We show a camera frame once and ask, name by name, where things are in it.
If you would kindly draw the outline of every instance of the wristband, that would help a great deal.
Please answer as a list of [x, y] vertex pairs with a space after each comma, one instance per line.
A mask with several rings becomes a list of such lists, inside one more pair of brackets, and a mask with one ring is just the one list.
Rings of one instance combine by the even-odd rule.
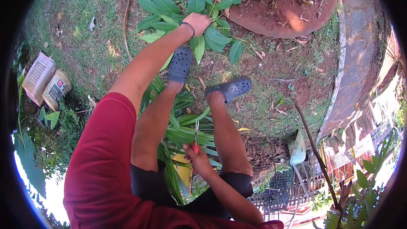
[[194, 34], [192, 35], [192, 37], [194, 37], [194, 36], [195, 36], [195, 29], [194, 29], [194, 27], [193, 27], [191, 24], [189, 24], [188, 22], [181, 22], [180, 25], [182, 25], [182, 24], [185, 24], [185, 25], [187, 25], [188, 27], [190, 27], [190, 28], [192, 29], [192, 32], [194, 33]]

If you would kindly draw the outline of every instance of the stone wall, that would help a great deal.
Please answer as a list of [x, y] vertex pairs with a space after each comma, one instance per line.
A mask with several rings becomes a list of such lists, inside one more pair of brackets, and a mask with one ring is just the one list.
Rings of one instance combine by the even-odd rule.
[[345, 128], [351, 119], [359, 95], [366, 84], [374, 52], [374, 0], [341, 0], [343, 22], [342, 45], [339, 55], [339, 70], [332, 105], [321, 127], [318, 137], [331, 133], [333, 129]]

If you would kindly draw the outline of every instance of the paint bucket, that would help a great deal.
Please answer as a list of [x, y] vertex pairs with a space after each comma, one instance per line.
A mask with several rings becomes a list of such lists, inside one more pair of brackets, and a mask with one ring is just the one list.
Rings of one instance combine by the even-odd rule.
[[41, 106], [43, 103], [42, 94], [46, 85], [55, 74], [55, 70], [56, 67], [53, 59], [40, 52], [24, 78], [22, 86], [27, 96], [38, 106]]
[[57, 69], [45, 88], [42, 98], [53, 111], [57, 111], [59, 110], [59, 100], [63, 99], [71, 89], [72, 84], [66, 73], [61, 69]]

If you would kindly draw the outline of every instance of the leg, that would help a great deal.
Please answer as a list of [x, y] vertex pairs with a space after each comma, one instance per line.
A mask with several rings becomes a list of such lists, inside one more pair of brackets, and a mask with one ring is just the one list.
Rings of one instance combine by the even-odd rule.
[[135, 124], [131, 145], [131, 164], [145, 171], [158, 172], [157, 147], [168, 126], [176, 94], [183, 88], [181, 82], [169, 81], [140, 115]]
[[215, 129], [215, 145], [222, 163], [222, 174], [243, 173], [253, 176], [252, 166], [247, 160], [245, 145], [229, 117], [225, 107], [225, 95], [215, 91], [206, 96], [212, 113]]

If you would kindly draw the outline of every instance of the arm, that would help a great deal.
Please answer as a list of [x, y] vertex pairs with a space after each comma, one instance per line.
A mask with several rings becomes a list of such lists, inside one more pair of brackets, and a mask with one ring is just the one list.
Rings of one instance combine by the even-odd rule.
[[254, 226], [264, 222], [261, 212], [216, 174], [201, 145], [198, 145], [198, 154], [185, 144], [183, 147], [186, 158], [191, 159], [194, 169], [210, 185], [218, 200], [234, 220]]
[[[184, 19], [184, 22], [191, 24], [194, 28], [195, 36], [203, 34], [211, 21], [212, 18], [208, 18], [207, 15], [197, 13], [191, 13]], [[139, 108], [141, 97], [155, 74], [158, 73], [171, 53], [188, 41], [192, 35], [192, 29], [183, 24], [145, 47], [120, 74], [109, 93], [120, 93], [127, 97], [135, 108]]]

